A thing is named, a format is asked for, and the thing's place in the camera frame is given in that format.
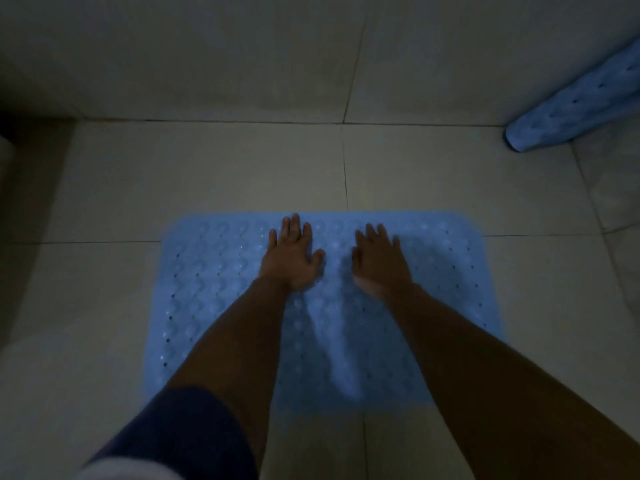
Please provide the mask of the person's left hand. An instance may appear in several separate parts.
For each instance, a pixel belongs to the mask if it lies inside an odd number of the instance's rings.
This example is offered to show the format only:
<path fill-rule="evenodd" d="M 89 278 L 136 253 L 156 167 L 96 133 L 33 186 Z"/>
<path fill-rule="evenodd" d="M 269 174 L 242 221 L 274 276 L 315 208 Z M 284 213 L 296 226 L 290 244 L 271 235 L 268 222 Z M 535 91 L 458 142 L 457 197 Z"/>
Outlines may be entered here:
<path fill-rule="evenodd" d="M 313 231 L 308 222 L 301 223 L 301 238 L 290 242 L 290 222 L 292 216 L 282 220 L 276 249 L 264 254 L 258 282 L 268 283 L 287 292 L 299 292 L 312 286 L 320 276 L 313 276 L 310 258 L 316 250 L 312 249 Z"/>

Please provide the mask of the person's right hand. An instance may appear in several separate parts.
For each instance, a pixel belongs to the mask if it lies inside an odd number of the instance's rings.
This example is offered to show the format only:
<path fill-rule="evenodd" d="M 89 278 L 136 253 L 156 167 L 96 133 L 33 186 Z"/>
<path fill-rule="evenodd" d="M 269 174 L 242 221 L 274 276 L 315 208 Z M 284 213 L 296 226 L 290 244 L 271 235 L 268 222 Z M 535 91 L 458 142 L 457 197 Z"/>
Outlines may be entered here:
<path fill-rule="evenodd" d="M 403 252 L 395 252 L 392 238 L 386 228 L 374 227 L 379 233 L 379 242 L 369 243 L 365 231 L 356 231 L 355 247 L 362 253 L 362 274 L 353 276 L 356 285 L 368 295 L 386 301 L 413 285 L 410 268 Z"/>

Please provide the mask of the blue perforated bath mat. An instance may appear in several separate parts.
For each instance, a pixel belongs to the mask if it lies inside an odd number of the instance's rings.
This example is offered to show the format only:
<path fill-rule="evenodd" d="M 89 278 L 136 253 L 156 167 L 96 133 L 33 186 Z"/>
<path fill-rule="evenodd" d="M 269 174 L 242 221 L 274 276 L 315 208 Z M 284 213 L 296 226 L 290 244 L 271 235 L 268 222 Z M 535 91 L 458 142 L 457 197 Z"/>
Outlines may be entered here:
<path fill-rule="evenodd" d="M 180 219 L 162 240 L 154 287 L 143 386 L 155 396 L 203 333 L 256 279 L 274 212 Z M 282 323 L 274 411 L 334 412 L 433 404 L 402 332 L 378 300 L 351 277 L 357 230 L 383 224 L 397 236 L 413 281 L 470 322 L 503 339 L 484 238 L 450 212 L 309 212 L 312 249 L 325 251 L 324 272 L 290 295 Z"/>

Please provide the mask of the person's right forearm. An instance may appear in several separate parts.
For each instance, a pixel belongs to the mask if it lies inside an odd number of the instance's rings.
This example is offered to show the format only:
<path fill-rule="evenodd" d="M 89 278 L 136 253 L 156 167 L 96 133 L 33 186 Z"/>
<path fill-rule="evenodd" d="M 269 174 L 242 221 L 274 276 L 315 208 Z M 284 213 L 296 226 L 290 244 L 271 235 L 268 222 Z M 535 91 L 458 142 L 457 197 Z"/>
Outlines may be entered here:
<path fill-rule="evenodd" d="M 640 480 L 640 444 L 535 363 L 416 284 L 380 297 L 477 480 Z"/>

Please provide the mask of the person's left forearm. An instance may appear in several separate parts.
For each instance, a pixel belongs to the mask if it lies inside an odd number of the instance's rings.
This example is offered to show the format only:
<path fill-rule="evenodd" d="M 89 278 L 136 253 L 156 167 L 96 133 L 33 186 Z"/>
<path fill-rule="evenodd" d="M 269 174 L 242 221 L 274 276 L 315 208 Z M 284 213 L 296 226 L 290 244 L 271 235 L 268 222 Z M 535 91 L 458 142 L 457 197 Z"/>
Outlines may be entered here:
<path fill-rule="evenodd" d="M 260 471 L 268 439 L 282 321 L 291 286 L 263 276 L 205 332 L 166 388 L 211 393 L 242 428 Z"/>

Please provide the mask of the dark blue sleeve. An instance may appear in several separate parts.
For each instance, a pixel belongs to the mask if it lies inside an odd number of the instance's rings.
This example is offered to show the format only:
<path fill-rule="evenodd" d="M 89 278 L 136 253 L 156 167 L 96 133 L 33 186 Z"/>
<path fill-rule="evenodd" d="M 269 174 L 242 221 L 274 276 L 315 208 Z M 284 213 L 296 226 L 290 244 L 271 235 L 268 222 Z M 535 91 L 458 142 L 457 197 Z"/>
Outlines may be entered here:
<path fill-rule="evenodd" d="M 78 471 L 75 480 L 259 480 L 235 417 L 198 387 L 165 389 Z"/>

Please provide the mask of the rolled blue bath mat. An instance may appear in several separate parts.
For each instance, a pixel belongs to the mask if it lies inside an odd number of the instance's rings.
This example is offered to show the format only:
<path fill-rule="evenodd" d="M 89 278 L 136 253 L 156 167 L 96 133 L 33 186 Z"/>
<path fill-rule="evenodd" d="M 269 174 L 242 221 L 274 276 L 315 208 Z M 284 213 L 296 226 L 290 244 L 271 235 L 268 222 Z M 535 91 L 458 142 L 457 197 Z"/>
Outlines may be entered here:
<path fill-rule="evenodd" d="M 565 143 L 640 111 L 640 36 L 517 117 L 502 136 L 514 152 Z"/>

